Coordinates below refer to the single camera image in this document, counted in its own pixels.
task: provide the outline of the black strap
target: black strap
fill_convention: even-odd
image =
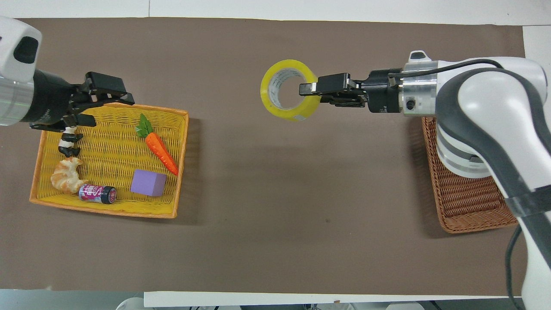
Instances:
[[[505,199],[515,217],[526,217],[551,211],[551,185],[533,192]]]

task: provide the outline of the wicker basket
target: wicker basket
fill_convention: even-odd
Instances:
[[[106,104],[85,113],[93,115],[98,125],[77,128],[77,133],[84,134],[76,145],[80,148],[79,158],[84,162],[77,171],[81,179],[89,180],[88,183],[115,187],[117,201],[111,205],[85,202],[77,195],[63,194],[53,188],[50,176],[65,157],[57,150],[61,133],[48,131],[40,138],[29,200],[40,205],[111,215],[176,217],[186,151],[187,112],[146,105]],[[145,145],[144,139],[136,135],[134,128],[140,113],[151,121],[177,162],[178,176],[171,174]],[[163,195],[151,197],[130,192],[136,169],[166,174]]]
[[[491,177],[463,178],[444,167],[436,151],[435,117],[423,118],[423,134],[438,219],[446,232],[482,231],[517,223]]]

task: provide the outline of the yellow basket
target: yellow basket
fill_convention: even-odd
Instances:
[[[86,110],[96,118],[97,126],[79,126],[84,138],[77,142],[78,156],[84,164],[77,168],[88,183],[113,186],[117,200],[111,204],[81,201],[78,195],[63,194],[55,189],[50,176],[57,163],[65,158],[57,150],[61,133],[44,131],[31,188],[30,202],[39,205],[122,216],[175,218],[182,184],[183,159],[186,152],[188,113],[182,110],[147,105],[106,104]],[[178,165],[178,176],[170,173],[149,150],[135,127],[143,113],[161,137]],[[152,197],[130,192],[136,169],[167,175],[162,196]]]

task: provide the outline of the black screw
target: black screw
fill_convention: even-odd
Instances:
[[[406,108],[408,110],[413,110],[413,108],[415,108],[415,100],[408,100],[406,102]]]

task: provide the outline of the croissant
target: croissant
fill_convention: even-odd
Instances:
[[[65,194],[74,194],[88,180],[78,178],[77,166],[83,162],[77,157],[69,157],[60,161],[53,171],[50,181],[54,188],[62,190]]]

